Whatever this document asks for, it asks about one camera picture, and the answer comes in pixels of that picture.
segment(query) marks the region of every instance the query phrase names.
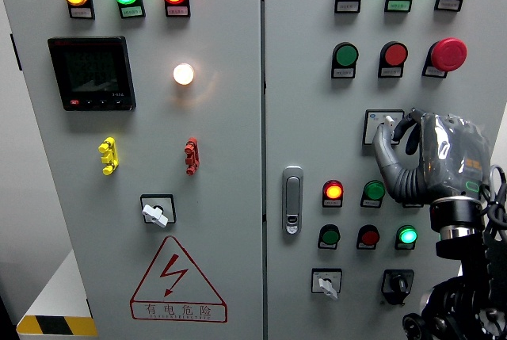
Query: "glowing white light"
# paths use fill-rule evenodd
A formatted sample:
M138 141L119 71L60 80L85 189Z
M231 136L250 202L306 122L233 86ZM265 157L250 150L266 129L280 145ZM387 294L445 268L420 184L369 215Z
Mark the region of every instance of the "glowing white light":
M180 85L188 85L193 80L193 68L191 65L183 63L174 68L174 80Z

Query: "triangle warning sign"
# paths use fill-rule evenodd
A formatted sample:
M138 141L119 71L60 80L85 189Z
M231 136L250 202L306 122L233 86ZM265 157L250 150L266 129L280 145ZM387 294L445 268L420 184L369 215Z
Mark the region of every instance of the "triangle warning sign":
M158 248L130 309L133 319L227 322L225 301L172 235Z

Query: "green push button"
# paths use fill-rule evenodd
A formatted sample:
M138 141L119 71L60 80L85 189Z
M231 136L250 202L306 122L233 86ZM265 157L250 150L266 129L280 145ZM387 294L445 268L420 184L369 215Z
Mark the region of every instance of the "green push button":
M340 241L340 234L336 231L326 231L322 235L322 241L327 245L334 245L338 241Z
M348 67L356 62L357 49L352 45L344 45L336 51L336 61L343 67Z
M364 186L364 194L370 200L380 200L386 194L386 189L381 181L370 181Z

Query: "red terminal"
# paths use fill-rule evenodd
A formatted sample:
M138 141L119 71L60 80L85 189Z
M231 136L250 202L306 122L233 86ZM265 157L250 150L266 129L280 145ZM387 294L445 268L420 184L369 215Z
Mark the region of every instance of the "red terminal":
M361 242L367 246L373 246L380 241L380 235L376 231L367 231L361 236Z
M432 65L439 71L455 71L467 58L466 44L455 37L437 42L431 51Z
M185 164L187 165L187 175L192 176L197 172L197 168L199 168L199 149L197 147L196 138L191 137L187 140L185 153L187 155L187 158L185 159Z
M409 52L404 45L394 43L386 50L384 59L392 67L397 67L405 62L408 55Z

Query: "gray metal panel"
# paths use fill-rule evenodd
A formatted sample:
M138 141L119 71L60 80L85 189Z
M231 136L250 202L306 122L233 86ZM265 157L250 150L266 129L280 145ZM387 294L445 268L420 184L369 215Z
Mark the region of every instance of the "gray metal panel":
M424 291L456 275L456 262L439 259L438 234L429 210L402 209L384 197L381 209L361 208L364 185L380 179L371 147L361 145L366 109L454 113L496 138L507 95L506 0L464 0L459 13L435 12L435 0L414 0L412 11L384 13L385 0L362 0L359 14L335 15L334 0L265 0L267 251L269 338L405 338L402 317L419 310ZM429 47L448 36L468 46L465 64L447 79L422 78ZM378 79L379 54L398 40L409 50L403 78ZM349 41L359 49L356 78L330 79L334 47ZM403 153L404 143L398 153ZM415 166L417 156L406 163ZM280 225L281 178L288 165L303 168L303 222L298 235ZM343 183L343 208L321 208L323 184ZM319 229L340 228L338 249L317 248ZM374 251L357 250L359 229L378 227ZM396 251L396 230L413 224L416 249ZM311 269L341 268L338 301L311 294ZM380 293L385 269L413 269L405 307Z
M103 339L260 338L260 0L190 0L189 19L166 18L163 0L143 1L146 18L121 20L115 0L93 0L96 20L79 21L64 0L5 0L97 329ZM65 112L46 40L113 35L127 39L137 109ZM187 88L172 80L179 63L196 70ZM97 151L107 136L120 156L110 177ZM193 177L190 136L200 146ZM143 193L172 193L177 223L144 224ZM132 318L129 300L167 235L225 300L226 324Z

